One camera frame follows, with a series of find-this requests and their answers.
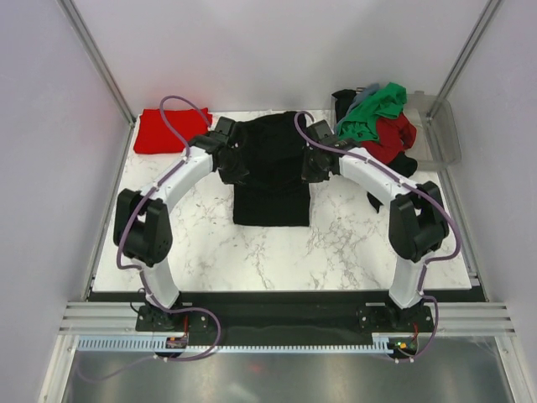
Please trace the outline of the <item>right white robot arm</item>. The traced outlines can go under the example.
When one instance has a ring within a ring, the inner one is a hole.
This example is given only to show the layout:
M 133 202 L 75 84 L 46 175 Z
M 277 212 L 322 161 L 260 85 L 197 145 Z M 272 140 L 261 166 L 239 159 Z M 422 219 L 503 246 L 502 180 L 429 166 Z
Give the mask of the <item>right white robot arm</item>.
M 306 142 L 303 181 L 319 183 L 339 175 L 388 208 L 388 240 L 397 255 L 394 279 L 388 301 L 366 322 L 404 330 L 425 315 L 429 265 L 452 260 L 461 252 L 461 233 L 444 207 L 440 188 L 432 181 L 412 181 L 355 141 L 339 139 L 325 120 L 296 130 Z

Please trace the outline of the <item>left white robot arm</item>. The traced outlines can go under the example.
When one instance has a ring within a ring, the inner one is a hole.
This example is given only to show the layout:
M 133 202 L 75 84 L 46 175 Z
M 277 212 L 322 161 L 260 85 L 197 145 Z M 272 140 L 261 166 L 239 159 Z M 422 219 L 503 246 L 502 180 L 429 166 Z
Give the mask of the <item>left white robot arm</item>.
M 241 124 L 219 118 L 214 129 L 195 136 L 185 154 L 143 189 L 122 190 L 117 196 L 113 242 L 120 270 L 137 270 L 146 301 L 156 307 L 155 321 L 175 330 L 186 308 L 175 304 L 180 290 L 174 283 L 168 254 L 173 243 L 169 215 L 199 181 L 216 172 L 226 185 L 241 185 L 249 171 L 240 155 Z

